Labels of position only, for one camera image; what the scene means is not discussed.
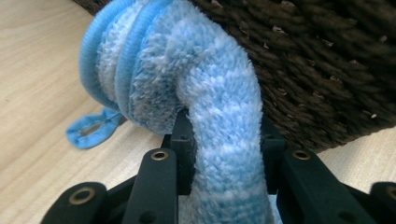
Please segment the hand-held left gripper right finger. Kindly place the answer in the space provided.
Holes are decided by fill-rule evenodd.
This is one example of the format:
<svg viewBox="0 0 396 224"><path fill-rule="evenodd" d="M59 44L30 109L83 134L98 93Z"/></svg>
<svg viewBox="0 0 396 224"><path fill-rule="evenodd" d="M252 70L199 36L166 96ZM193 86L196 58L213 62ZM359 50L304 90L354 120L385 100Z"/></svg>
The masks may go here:
<svg viewBox="0 0 396 224"><path fill-rule="evenodd" d="M262 118L262 159L268 192L275 194L284 224L373 224L373 219L318 156L288 147Z"/></svg>

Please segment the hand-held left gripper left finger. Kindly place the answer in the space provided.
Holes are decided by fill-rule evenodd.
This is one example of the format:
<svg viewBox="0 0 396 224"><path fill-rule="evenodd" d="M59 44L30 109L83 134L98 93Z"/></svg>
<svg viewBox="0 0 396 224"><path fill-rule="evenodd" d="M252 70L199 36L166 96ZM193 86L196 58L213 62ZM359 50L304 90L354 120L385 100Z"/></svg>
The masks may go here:
<svg viewBox="0 0 396 224"><path fill-rule="evenodd" d="M191 193L196 143L189 111L177 113L173 131L140 164L121 224L178 224L178 198Z"/></svg>

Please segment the blue fluffy cleaning mitt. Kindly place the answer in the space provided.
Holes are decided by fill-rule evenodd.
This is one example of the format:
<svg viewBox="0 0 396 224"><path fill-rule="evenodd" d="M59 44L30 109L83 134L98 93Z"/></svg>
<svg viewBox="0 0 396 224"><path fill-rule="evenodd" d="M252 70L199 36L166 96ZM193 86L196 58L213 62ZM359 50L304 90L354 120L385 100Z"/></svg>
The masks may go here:
<svg viewBox="0 0 396 224"><path fill-rule="evenodd" d="M179 223L278 223L264 178L258 79L244 50L189 0L112 0L84 35L79 73L104 109L69 126L75 147L103 143L120 119L168 134L187 109L197 151Z"/></svg>

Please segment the brown woven basket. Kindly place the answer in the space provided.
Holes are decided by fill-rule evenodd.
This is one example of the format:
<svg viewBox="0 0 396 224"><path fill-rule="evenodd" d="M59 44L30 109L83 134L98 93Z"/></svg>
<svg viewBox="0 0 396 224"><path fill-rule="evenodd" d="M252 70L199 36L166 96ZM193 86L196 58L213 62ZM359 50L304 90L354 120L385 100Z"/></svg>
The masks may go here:
<svg viewBox="0 0 396 224"><path fill-rule="evenodd" d="M78 0L94 17L112 0ZM396 0L189 0L244 50L267 115L324 149L396 126Z"/></svg>

